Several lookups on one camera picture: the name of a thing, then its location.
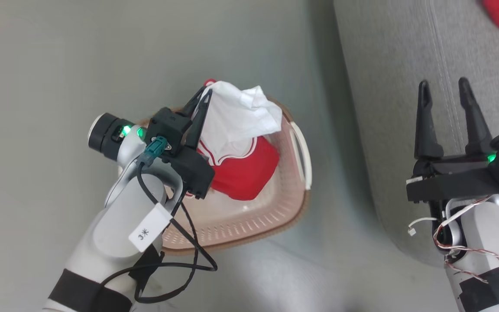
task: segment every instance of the teal connector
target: teal connector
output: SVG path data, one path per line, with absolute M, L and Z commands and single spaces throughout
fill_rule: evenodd
M 151 166 L 153 161 L 161 156 L 167 147 L 167 139 L 162 136 L 155 138 L 138 157 L 137 164 L 144 163 L 144 166 Z

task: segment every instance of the black cable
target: black cable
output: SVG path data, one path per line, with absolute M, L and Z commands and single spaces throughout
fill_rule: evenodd
M 153 196 L 151 191 L 147 188 L 144 180 L 142 179 L 142 170 L 144 168 L 144 163 L 141 162 L 137 168 L 136 176 L 138 183 L 140 184 L 140 187 L 142 190 L 144 190 L 144 193 L 147 195 L 147 197 L 151 200 L 152 203 L 157 204 L 159 201 Z M 188 264 L 188 263 L 177 263 L 177 262 L 160 262 L 160 263 L 154 263 L 154 264 L 145 264 L 145 265 L 135 265 L 131 266 L 130 268 L 126 268 L 120 271 L 117 271 L 111 275 L 109 275 L 106 279 L 103 280 L 100 284 L 100 290 L 96 293 L 94 300 L 93 300 L 93 305 L 92 308 L 97 302 L 97 296 L 99 295 L 99 292 L 107 283 L 111 282 L 111 280 L 115 279 L 118 276 L 121 276 L 123 274 L 129 273 L 131 271 L 137 271 L 137 270 L 142 270 L 142 269 L 147 269 L 147 268 L 161 268 L 161 267 L 174 267 L 174 268 L 188 268 L 192 269 L 190 271 L 190 275 L 188 276 L 188 280 L 186 280 L 186 283 L 184 283 L 183 286 L 173 290 L 172 292 L 168 292 L 166 294 L 160 295 L 160 296 L 155 296 L 155 297 L 140 297 L 141 294 L 141 289 L 136 287 L 136 292 L 134 294 L 134 298 L 136 301 L 140 303 L 157 303 L 157 302 L 162 302 L 165 300 L 169 300 L 170 298 L 173 298 L 174 296 L 177 296 L 181 292 L 184 291 L 184 289 L 187 288 L 188 284 L 192 281 L 192 278 L 194 277 L 194 273 L 196 270 L 202 270 L 202 271 L 216 271 L 218 269 L 216 261 L 213 259 L 213 257 L 210 256 L 209 253 L 207 253 L 202 246 L 200 246 L 198 242 L 198 235 L 196 233 L 196 227 L 194 226 L 194 222 L 192 221 L 192 218 L 190 217 L 190 214 L 188 213 L 188 210 L 186 209 L 186 206 L 184 206 L 184 203 L 182 203 L 182 199 L 184 198 L 184 194 L 186 192 L 183 190 L 182 195 L 180 197 L 180 200 L 176 203 L 173 211 L 176 212 L 178 210 L 178 206 L 182 206 L 182 210 L 186 214 L 186 218 L 188 219 L 188 222 L 190 223 L 190 227 L 192 227 L 192 233 L 193 237 L 189 235 L 189 233 L 176 221 L 175 219 L 171 219 L 171 224 L 174 225 L 178 231 L 184 235 L 184 237 L 194 245 L 194 263 L 193 264 Z M 198 265 L 198 254 L 202 253 L 202 255 L 209 261 L 211 266 L 204 266 L 204 265 Z

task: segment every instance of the red and white garment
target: red and white garment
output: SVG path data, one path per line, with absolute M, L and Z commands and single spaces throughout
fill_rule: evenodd
M 261 87 L 239 90 L 207 81 L 213 95 L 198 151 L 214 166 L 211 187 L 237 200 L 252 200 L 271 179 L 279 153 L 263 137 L 281 130 L 282 110 Z

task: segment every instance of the white cloth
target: white cloth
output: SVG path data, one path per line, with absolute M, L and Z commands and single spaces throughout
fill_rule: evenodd
M 212 166 L 227 158 L 245 158 L 256 147 L 257 137 L 281 130 L 282 110 L 269 101 L 260 86 L 240 91 L 234 85 L 217 81 L 201 132 L 200 151 Z

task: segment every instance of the gray floor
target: gray floor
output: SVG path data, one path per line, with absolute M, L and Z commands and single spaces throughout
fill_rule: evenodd
M 402 255 L 376 222 L 336 27 L 328 0 L 0 1 L 0 311 L 43 304 L 101 209 L 116 170 L 87 148 L 93 118 L 146 117 L 208 78 L 289 107 L 313 195 L 293 229 L 214 253 L 220 271 L 167 306 L 456 310 L 444 271 Z M 156 278 L 169 289 L 186 276 Z

